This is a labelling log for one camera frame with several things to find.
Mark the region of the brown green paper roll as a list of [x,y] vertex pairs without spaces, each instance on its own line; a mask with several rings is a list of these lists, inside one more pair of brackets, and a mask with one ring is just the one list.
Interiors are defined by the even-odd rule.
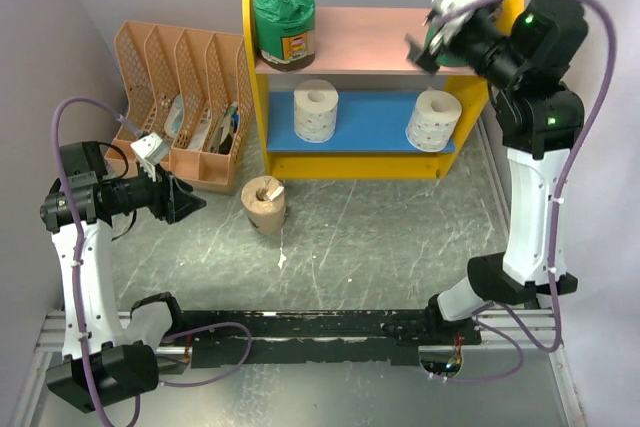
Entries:
[[[424,40],[425,48],[429,46],[435,34],[436,34],[436,28],[434,26],[429,26],[426,33],[425,40]],[[445,53],[445,52],[442,52],[438,56],[437,62],[441,67],[446,67],[446,68],[464,68],[468,66],[468,64],[464,59],[456,57],[455,55],[452,55],[450,53]]]

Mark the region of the white floral toilet paper roll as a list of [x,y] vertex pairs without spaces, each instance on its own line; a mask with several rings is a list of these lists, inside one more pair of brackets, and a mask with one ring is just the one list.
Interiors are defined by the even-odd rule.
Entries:
[[409,143],[423,152],[440,152],[448,144],[462,113],[452,94],[428,89],[415,102],[405,134]]

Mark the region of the beige paper roll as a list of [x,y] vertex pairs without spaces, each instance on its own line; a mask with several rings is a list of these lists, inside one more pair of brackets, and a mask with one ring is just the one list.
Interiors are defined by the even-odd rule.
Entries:
[[283,227],[287,205],[284,185],[278,179],[265,175],[248,181],[241,201],[249,223],[259,234],[275,234]]

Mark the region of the white dotted toilet paper roll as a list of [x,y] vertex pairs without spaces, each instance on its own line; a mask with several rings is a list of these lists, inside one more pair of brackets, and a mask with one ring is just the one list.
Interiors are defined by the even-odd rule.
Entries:
[[303,141],[327,142],[335,133],[339,94],[325,80],[311,79],[293,92],[294,131]]

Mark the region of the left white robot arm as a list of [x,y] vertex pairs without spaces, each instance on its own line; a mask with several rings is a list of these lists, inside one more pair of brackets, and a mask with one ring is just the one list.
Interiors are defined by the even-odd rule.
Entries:
[[159,383],[155,351],[173,346],[187,332],[177,299],[169,292],[135,302],[122,324],[111,272],[113,218],[148,209],[174,224],[203,209],[204,199],[186,182],[162,168],[155,178],[108,178],[102,143],[66,145],[60,157],[76,202],[68,206],[62,180],[56,180],[40,208],[55,246],[63,278],[66,329],[63,361],[46,372],[49,390],[78,410],[103,406],[154,390]]

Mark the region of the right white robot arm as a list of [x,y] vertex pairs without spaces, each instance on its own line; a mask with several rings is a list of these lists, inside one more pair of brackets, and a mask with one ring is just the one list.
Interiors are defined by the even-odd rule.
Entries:
[[552,225],[552,196],[584,125],[583,102],[562,78],[588,34],[585,10],[577,0],[530,0],[503,34],[497,7],[492,2],[445,23],[424,46],[411,42],[407,54],[430,74],[440,68],[439,55],[452,55],[495,89],[491,102],[516,196],[506,250],[470,259],[466,277],[430,300],[435,313],[424,331],[439,345],[457,335],[458,321],[491,302],[523,304],[578,287]]

